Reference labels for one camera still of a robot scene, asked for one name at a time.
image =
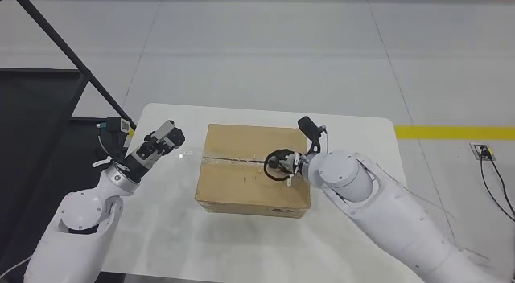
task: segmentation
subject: black cable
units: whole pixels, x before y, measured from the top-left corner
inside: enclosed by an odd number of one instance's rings
[[[499,179],[500,179],[500,181],[501,181],[501,184],[502,184],[502,193],[503,193],[503,194],[504,194],[504,196],[505,196],[506,203],[508,203],[509,209],[512,211],[513,215],[515,215],[515,211],[513,210],[512,203],[509,201],[508,193],[506,192],[505,180],[502,178],[501,173],[500,173],[500,172],[499,172],[499,170],[497,169],[496,163],[495,163],[495,162],[493,162],[493,160],[492,160],[492,159],[490,159],[490,162],[492,163],[493,168],[496,170],[497,176],[499,177]]]
[[[269,172],[268,172],[268,161],[272,158],[272,157],[275,157],[277,156],[278,154],[278,151],[280,150],[275,150],[273,153],[270,153],[268,156],[266,156],[266,159],[265,159],[265,163],[263,165],[263,171],[265,171],[265,174],[266,176],[268,176],[268,178],[276,181],[276,182],[284,182],[285,180],[288,180],[290,178],[290,176],[286,176],[286,177],[282,177],[282,178],[277,178],[273,175],[271,175]]]
[[[502,212],[505,213],[505,215],[508,216],[508,218],[510,218],[513,222],[515,222],[515,218],[513,218],[512,216],[510,216],[508,214],[508,212],[505,211],[505,209],[497,202],[497,200],[495,199],[495,197],[493,197],[492,195],[492,192],[490,191],[490,188],[488,188],[488,185],[486,184],[486,180],[484,180],[484,172],[483,172],[483,156],[481,155],[480,156],[480,167],[481,167],[481,177],[483,178],[483,184],[484,184],[484,187],[486,188],[487,192],[490,194],[490,197],[492,197],[493,199],[493,202],[499,207],[499,209],[502,210]],[[506,188],[505,188],[505,182],[503,180],[501,180],[502,184],[503,184],[503,190],[505,192],[505,198],[508,199],[507,197],[507,194],[506,194]]]

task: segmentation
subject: white cable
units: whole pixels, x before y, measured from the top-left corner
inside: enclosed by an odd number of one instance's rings
[[[104,152],[110,156],[109,152],[105,149],[104,144],[102,143],[102,139],[100,138],[100,134],[98,135],[98,143],[100,143],[100,147],[104,150]]]
[[[329,154],[329,134],[327,129],[325,129],[325,152]]]
[[[32,255],[30,255],[28,258],[26,258],[25,260],[22,260],[21,262],[17,263],[17,265],[13,266],[12,268],[6,270],[2,275],[0,275],[0,278],[3,278],[5,275],[7,275],[10,271],[12,271],[13,269],[16,269],[17,267],[19,267],[21,264],[27,262],[28,260],[30,260],[32,257]]]

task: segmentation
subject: wire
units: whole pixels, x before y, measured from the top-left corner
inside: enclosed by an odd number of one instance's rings
[[[483,178],[483,184],[484,184],[484,187],[486,188],[487,192],[490,194],[490,197],[492,197],[493,199],[493,202],[499,207],[499,209],[502,210],[502,212],[505,213],[505,215],[508,216],[508,218],[510,218],[513,222],[515,222],[515,218],[513,218],[512,216],[510,216],[508,214],[508,212],[505,211],[505,209],[503,207],[501,207],[501,205],[497,202],[497,200],[495,199],[495,197],[493,197],[492,195],[492,192],[490,191],[490,188],[488,188],[488,185],[486,184],[486,180],[484,180],[484,172],[483,172],[483,156],[480,156],[480,167],[481,167],[481,178]],[[501,179],[501,182],[502,182],[502,186],[503,186],[503,192],[505,193],[505,198],[506,200],[508,201],[508,196],[506,194],[506,187],[505,187],[505,182],[504,180],[502,180],[502,177],[501,175],[499,174],[499,177]]]
[[[327,129],[325,129],[325,152],[329,154],[329,133]]]
[[[102,139],[100,138],[100,134],[98,135],[98,143],[100,143],[100,147],[102,147],[102,150],[104,150],[104,152],[105,152],[108,156],[111,156],[111,154],[109,154],[109,151],[107,151],[107,149],[104,147],[104,144],[102,143]]]
[[[285,176],[285,177],[282,177],[282,178],[277,178],[273,175],[271,175],[269,172],[268,172],[268,161],[273,158],[273,157],[276,157],[278,152],[280,150],[275,150],[273,153],[270,153],[268,156],[266,156],[265,158],[265,162],[264,162],[264,165],[263,165],[263,170],[265,171],[265,174],[266,176],[268,176],[268,178],[276,181],[276,182],[284,182],[285,180],[288,180],[290,178],[290,176]]]
[[[512,203],[509,201],[508,193],[506,192],[505,180],[502,178],[501,173],[500,173],[500,172],[499,172],[499,170],[497,169],[496,163],[495,163],[492,159],[490,159],[490,162],[492,163],[493,168],[496,170],[497,176],[499,177],[499,179],[500,179],[500,181],[501,181],[501,184],[502,184],[502,193],[503,193],[503,194],[504,194],[504,196],[505,196],[506,203],[508,203],[509,210],[510,210],[510,211],[512,211],[513,215],[515,216],[515,211],[513,210]]]
[[[7,275],[10,271],[12,271],[13,269],[16,269],[17,267],[19,267],[21,264],[27,262],[28,260],[30,260],[32,257],[32,255],[30,255],[28,258],[26,258],[25,260],[22,260],[21,262],[17,263],[17,265],[11,267],[10,269],[6,270],[2,275],[0,275],[0,278],[3,278],[5,275]]]

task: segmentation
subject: electrical outlet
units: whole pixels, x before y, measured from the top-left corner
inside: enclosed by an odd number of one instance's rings
[[[476,160],[481,160],[481,147],[486,146],[488,148],[488,151],[490,151],[490,154],[492,155],[492,160],[496,160],[496,156],[493,155],[492,147],[488,146],[484,143],[470,143],[470,148],[472,149],[472,152],[474,153],[474,157],[476,157]],[[483,157],[483,160],[489,160],[488,157]]]

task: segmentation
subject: power cord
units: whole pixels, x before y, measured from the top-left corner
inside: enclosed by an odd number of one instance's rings
[[[515,223],[515,218],[513,218],[513,216],[515,216],[515,210],[513,210],[513,206],[511,204],[511,202],[509,201],[508,193],[506,192],[505,180],[502,178],[501,173],[497,169],[495,162],[492,160],[492,154],[490,154],[490,151],[488,150],[487,146],[481,146],[480,149],[481,149],[481,155],[480,155],[481,178],[483,179],[484,187],[486,188],[486,190],[487,190],[488,194],[490,195],[490,197],[492,198],[493,202],[499,207],[499,209],[502,212],[504,212],[505,215],[508,216],[508,218],[510,218]],[[512,212],[513,216],[508,214],[508,212],[497,202],[495,197],[493,197],[492,192],[490,191],[490,188],[488,188],[486,180],[484,179],[483,158],[487,158],[492,163],[493,168],[495,169],[497,176],[499,177],[499,179],[501,181],[503,195],[506,199],[506,203],[508,203],[509,209]]]
[[[2,275],[0,275],[0,279],[4,278],[5,275],[9,274],[10,271],[12,271],[13,269],[16,269],[17,267],[19,267],[20,265],[22,265],[23,263],[27,262],[28,260],[30,260],[32,257],[32,255],[30,255],[28,258],[26,258],[25,260],[22,260],[21,262],[17,263],[17,265],[11,267],[10,269],[6,270]]]

